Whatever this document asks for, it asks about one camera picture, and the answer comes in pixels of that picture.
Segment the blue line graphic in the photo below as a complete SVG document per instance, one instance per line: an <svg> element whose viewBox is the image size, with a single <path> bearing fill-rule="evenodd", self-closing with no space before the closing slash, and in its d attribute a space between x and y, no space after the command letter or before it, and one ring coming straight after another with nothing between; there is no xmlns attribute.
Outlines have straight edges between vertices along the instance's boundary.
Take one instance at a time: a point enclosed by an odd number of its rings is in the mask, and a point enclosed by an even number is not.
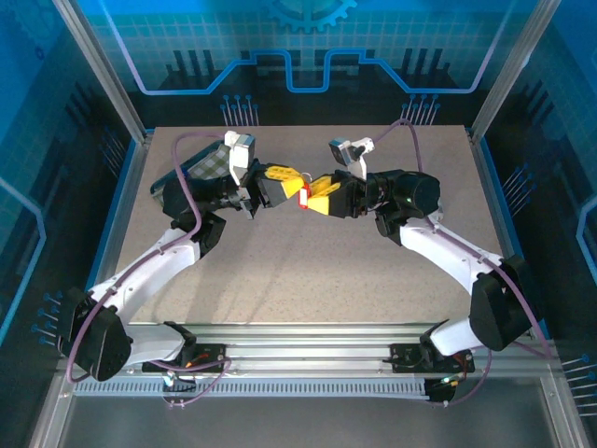
<svg viewBox="0 0 597 448"><path fill-rule="evenodd" d="M292 93L324 93L329 89L329 80L331 75L331 60L332 57L336 55L356 55L358 56L358 63L363 65L378 65L388 76L402 88L402 90L406 93L456 93L456 94L468 94L473 91L479 86L481 81L481 77L487 68L487 64L489 63L490 59L493 56L493 52L495 51L495 47L497 46L497 42L500 40L504 32L504 28L506 27L506 23L512 14L512 10L516 4L517 0L512 0L510 3L502 22L500 23L497 32L495 33L495 37L491 45L487 50L487 54L483 58L483 61L479 67L477 75L473 80L473 84L471 87L467 89L461 88L412 88L407 85L407 83L402 79L394 69L388 64L388 62L384 59L379 58L368 58L367 57L367 49L359 49L359 48L347 48L347 49L330 49L324 58L324 78L323 78L323 85L321 87L295 87L293 79L292 79L292 59L290 53L285 49L253 49L249 51L249 59L241 59L232 61L225 69L220 73L214 81L207 87L207 89L187 89L187 90L167 90L167 91L151 91L146 88L137 68L132 61L131 54L126 48L124 44L124 40L122 36L118 32L117 26L114 24L112 17L107 11L104 3L102 2L101 6L104 10L105 17L107 19L108 25L110 26L112 33L114 33L114 37L118 42L118 46L122 51L122 55L129 66L132 76L137 84L137 87L141 92L145 95L149 96L165 96L165 95L209 95L214 92L214 90L222 83L224 79L237 67L247 66L247 65L257 65L257 58L259 56L281 56L285 60L285 73L286 73L286 87Z"/></svg>
<svg viewBox="0 0 597 448"><path fill-rule="evenodd" d="M7 311L7 316L4 318L2 322L2 327L0 327L0 345L4 342L4 339L7 336L8 328L12 323L12 319L14 319L15 314L17 313L17 309L21 304L22 296L25 293L25 289L29 285L29 280L31 280L31 275L34 273L35 265L39 260L39 256L41 255L41 251L46 244L46 227L44 226L44 217L42 215L41 208L39 205L35 204L32 200L21 194L17 191L12 185L8 184L4 178L0 177L0 187L5 189L10 196L15 198L19 201L23 207L29 210L31 213L35 215L35 221L37 222L37 231L39 233L39 241L35 246L35 250L31 259L29 260L29 264L27 265L27 269L25 270L25 274L21 279L21 283L19 284L19 288L15 293L15 297L12 299L10 303L10 307Z"/></svg>
<svg viewBox="0 0 597 448"><path fill-rule="evenodd" d="M578 245L580 246L580 251L582 252L583 257L587 262L587 266L589 266L589 271L593 277L593 281L595 282L595 284L597 284L597 266L595 266L595 260L591 256L589 247L587 246L587 242L583 237L585 227L587 227L587 215L595 207L597 207L597 195L593 196L580 208L580 215L578 216L578 227L576 228L576 240L578 241Z"/></svg>

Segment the glass panel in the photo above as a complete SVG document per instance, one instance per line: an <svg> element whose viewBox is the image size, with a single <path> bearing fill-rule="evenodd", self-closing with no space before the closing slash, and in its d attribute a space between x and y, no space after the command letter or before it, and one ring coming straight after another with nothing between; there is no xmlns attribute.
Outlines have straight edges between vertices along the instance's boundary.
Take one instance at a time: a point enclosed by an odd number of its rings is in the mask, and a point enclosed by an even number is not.
<svg viewBox="0 0 597 448"><path fill-rule="evenodd" d="M149 127L469 125L535 5L79 3Z"/></svg>
<svg viewBox="0 0 597 448"><path fill-rule="evenodd" d="M0 439L26 446L130 137L49 0L0 1L0 55Z"/></svg>
<svg viewBox="0 0 597 448"><path fill-rule="evenodd" d="M597 4L562 2L487 134L564 357L597 349Z"/></svg>

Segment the beige tabletop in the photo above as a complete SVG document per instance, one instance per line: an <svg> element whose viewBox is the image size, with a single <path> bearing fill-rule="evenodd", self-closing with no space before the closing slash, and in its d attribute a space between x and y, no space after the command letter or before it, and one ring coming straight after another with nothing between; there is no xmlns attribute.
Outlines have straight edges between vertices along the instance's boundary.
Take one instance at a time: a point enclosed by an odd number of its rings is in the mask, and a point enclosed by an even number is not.
<svg viewBox="0 0 597 448"><path fill-rule="evenodd" d="M149 187L172 170L171 143L199 128L158 128L141 179L118 262L122 269L153 245L170 218ZM224 128L209 128L223 133ZM252 127L262 162L290 165L313 178L340 168L327 142L377 135L382 126ZM472 243L500 253L489 208L462 126L417 132L425 171L441 182L443 224ZM209 139L181 144L181 160ZM410 132L400 127L368 155L370 171L416 169ZM382 238L374 216L325 217L297 201L259 209L255 220L233 210L205 259L177 275L135 316L162 322L433 322L468 315L465 291L433 263Z"/></svg>

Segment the red object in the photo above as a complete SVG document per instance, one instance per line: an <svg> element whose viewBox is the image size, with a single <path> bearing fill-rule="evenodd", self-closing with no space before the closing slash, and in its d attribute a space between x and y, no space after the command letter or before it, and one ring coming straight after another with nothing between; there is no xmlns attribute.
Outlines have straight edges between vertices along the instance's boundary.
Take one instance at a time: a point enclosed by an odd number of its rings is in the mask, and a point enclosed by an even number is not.
<svg viewBox="0 0 597 448"><path fill-rule="evenodd" d="M311 198L311 188L309 187L309 184L305 182L303 188L298 191L298 206L303 210L307 210L307 208L309 208L307 205L309 198Z"/></svg>

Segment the yellow object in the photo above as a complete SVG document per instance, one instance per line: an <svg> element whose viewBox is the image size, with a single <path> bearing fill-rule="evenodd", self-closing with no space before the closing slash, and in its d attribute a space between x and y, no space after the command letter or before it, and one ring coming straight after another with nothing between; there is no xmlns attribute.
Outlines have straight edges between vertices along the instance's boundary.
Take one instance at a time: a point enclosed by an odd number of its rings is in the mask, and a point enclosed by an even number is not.
<svg viewBox="0 0 597 448"><path fill-rule="evenodd" d="M294 168L290 168L288 166L271 166L266 170L265 176L268 179L277 180L280 182L286 199L289 199L297 194L305 185L302 174Z"/></svg>
<svg viewBox="0 0 597 448"><path fill-rule="evenodd" d="M329 195L340 188L340 182L332 184L331 175L322 175L309 186L311 188L311 197L307 201L307 208L329 215Z"/></svg>

